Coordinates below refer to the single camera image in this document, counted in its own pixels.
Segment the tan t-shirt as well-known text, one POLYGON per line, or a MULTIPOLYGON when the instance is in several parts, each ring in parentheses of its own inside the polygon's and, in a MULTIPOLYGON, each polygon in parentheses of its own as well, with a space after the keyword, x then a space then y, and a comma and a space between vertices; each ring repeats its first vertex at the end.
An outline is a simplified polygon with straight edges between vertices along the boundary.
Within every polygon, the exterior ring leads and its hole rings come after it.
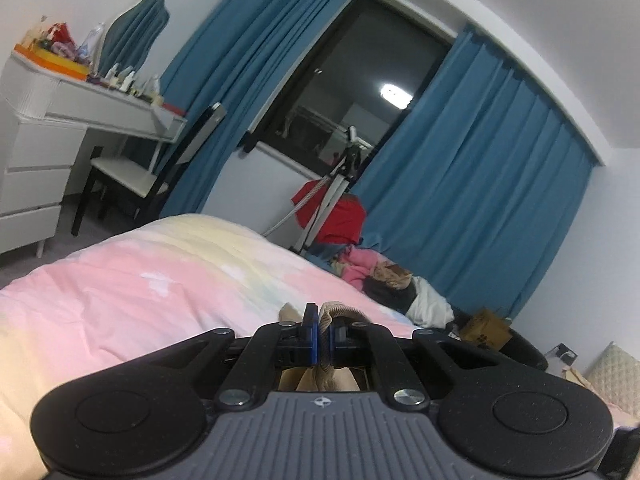
POLYGON ((369 323, 359 310, 339 301, 322 304, 318 313, 318 363, 312 367, 293 367, 284 370, 280 377, 280 391, 303 392, 354 392, 358 382, 349 367, 335 368, 331 363, 330 326, 342 318, 348 324, 369 323))

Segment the black garment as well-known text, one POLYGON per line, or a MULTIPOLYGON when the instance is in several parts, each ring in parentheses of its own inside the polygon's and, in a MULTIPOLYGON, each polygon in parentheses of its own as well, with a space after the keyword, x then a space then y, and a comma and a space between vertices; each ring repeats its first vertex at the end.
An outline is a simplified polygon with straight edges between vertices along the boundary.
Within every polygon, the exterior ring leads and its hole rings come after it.
POLYGON ((362 291, 370 299, 401 314, 406 314, 418 293, 413 282, 403 289, 390 287, 372 276, 367 276, 362 282, 362 291))

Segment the beige patterned garment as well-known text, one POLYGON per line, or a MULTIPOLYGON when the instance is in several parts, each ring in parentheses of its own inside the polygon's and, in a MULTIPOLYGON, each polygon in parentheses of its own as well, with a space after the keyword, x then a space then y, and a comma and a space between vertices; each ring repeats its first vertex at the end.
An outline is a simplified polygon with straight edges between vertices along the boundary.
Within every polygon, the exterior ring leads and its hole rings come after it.
POLYGON ((383 261, 373 268, 371 278, 388 288, 404 290, 412 283, 413 274, 397 263, 383 261))

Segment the pink garment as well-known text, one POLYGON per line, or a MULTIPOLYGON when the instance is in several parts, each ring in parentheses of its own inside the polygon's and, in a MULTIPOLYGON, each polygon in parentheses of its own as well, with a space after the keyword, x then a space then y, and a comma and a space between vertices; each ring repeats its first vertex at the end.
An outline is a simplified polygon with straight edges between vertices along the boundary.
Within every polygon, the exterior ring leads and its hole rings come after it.
POLYGON ((372 274, 378 264, 383 263, 392 262, 373 249, 347 246, 334 258, 332 268, 343 281, 361 292, 364 279, 372 274))

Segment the white garment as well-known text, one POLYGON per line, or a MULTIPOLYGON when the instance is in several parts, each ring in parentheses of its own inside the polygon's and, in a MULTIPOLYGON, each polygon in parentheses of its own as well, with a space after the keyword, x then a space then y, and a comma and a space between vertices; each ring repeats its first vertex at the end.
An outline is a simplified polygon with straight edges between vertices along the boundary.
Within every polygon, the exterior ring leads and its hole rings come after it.
POLYGON ((425 279, 415 276, 412 284, 416 289, 406 317, 414 325, 423 328, 445 328, 454 320, 454 310, 450 303, 425 279))

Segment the red cloth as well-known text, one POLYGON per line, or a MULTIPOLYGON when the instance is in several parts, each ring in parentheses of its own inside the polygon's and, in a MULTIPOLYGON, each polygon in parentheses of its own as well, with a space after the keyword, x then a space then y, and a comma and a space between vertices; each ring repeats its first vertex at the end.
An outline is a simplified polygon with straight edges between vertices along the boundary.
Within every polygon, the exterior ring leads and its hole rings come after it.
MULTIPOLYGON (((304 228, 310 221, 322 198, 326 195, 328 184, 325 183, 308 202, 296 212, 298 225, 304 228)), ((322 224, 314 241, 319 244, 356 245, 360 241, 362 226, 366 220, 367 211, 363 208, 358 197, 343 194, 332 209, 329 217, 322 224)))

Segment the pastel tie-dye bed duvet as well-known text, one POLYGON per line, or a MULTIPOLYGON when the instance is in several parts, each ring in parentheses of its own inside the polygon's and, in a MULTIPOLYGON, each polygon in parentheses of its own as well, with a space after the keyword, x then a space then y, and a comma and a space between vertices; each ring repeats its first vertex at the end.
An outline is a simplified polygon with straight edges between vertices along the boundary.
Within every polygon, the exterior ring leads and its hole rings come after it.
POLYGON ((40 266, 1 292, 1 474, 46 471, 29 419, 50 390, 216 327, 240 337, 284 306, 338 301, 398 337, 405 316, 238 224, 183 214, 40 266))

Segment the blue curtain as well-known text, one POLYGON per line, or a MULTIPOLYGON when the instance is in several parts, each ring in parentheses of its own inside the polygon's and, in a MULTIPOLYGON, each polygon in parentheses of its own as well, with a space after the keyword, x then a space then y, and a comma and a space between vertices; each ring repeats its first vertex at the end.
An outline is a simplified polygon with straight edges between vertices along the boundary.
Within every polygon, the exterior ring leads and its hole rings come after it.
POLYGON ((224 164, 288 71, 349 0, 222 0, 160 78, 166 102, 195 122, 227 115, 169 194, 163 216, 202 210, 224 164))
POLYGON ((355 184, 363 244, 461 311, 514 318, 564 242, 596 163, 537 81, 467 27, 355 184))

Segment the cream quilted pillow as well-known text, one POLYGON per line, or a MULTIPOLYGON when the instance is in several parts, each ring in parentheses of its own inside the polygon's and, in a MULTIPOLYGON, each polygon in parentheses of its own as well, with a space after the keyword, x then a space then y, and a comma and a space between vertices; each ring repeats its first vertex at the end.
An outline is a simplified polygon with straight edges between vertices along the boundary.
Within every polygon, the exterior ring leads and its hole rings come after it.
POLYGON ((590 368, 587 379, 602 396, 627 412, 639 409, 639 361, 611 342, 590 368))

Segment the dark window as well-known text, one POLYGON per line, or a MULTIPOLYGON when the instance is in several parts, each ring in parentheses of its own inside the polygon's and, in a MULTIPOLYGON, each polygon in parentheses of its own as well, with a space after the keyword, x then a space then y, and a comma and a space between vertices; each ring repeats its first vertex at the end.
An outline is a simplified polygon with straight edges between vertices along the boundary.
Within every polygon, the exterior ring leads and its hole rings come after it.
POLYGON ((449 41, 381 0, 352 0, 300 62, 241 148, 268 145, 323 176, 356 131, 376 153, 422 96, 449 41))

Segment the cosmetic bottles on dresser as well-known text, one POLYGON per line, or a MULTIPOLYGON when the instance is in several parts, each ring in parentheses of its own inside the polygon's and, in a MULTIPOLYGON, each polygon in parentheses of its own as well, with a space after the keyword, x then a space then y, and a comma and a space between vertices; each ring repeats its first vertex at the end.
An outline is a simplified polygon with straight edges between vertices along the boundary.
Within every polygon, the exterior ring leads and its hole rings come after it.
POLYGON ((146 81, 138 81, 139 74, 132 66, 123 70, 115 63, 104 77, 89 74, 86 81, 106 90, 116 91, 148 104, 161 106, 164 98, 160 94, 160 76, 153 75, 146 81))

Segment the white dressing table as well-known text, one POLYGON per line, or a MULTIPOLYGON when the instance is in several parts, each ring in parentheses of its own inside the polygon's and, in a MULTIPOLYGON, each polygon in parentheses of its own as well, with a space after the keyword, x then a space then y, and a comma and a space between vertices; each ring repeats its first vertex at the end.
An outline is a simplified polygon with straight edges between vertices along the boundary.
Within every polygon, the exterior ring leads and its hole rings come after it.
POLYGON ((186 120, 166 107, 52 72, 12 52, 1 71, 1 251, 54 237, 88 131, 175 143, 186 120))

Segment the orange tray with clutter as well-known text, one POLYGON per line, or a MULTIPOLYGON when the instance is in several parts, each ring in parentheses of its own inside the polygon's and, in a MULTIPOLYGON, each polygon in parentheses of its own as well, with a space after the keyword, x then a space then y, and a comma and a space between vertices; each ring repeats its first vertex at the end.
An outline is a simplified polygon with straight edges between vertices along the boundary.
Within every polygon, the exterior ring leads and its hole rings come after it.
POLYGON ((86 81, 90 74, 90 63, 79 56, 67 25, 50 24, 45 15, 14 44, 13 51, 39 67, 73 79, 86 81))

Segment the wall power outlet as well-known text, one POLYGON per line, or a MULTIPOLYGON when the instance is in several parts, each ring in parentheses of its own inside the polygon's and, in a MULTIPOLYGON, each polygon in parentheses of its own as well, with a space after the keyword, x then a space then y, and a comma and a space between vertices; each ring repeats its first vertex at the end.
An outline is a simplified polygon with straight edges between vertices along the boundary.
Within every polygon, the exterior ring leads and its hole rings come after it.
POLYGON ((566 344, 557 344, 552 350, 552 356, 566 365, 572 365, 577 359, 577 353, 566 344))

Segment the wavy frame vanity mirror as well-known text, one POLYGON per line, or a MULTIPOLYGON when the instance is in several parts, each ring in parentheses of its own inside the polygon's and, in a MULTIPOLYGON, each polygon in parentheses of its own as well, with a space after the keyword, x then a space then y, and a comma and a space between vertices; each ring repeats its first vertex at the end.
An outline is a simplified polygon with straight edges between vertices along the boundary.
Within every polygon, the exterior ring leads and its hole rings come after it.
POLYGON ((106 31, 96 72, 105 76, 115 64, 140 70, 169 18, 165 0, 140 0, 120 14, 106 31))

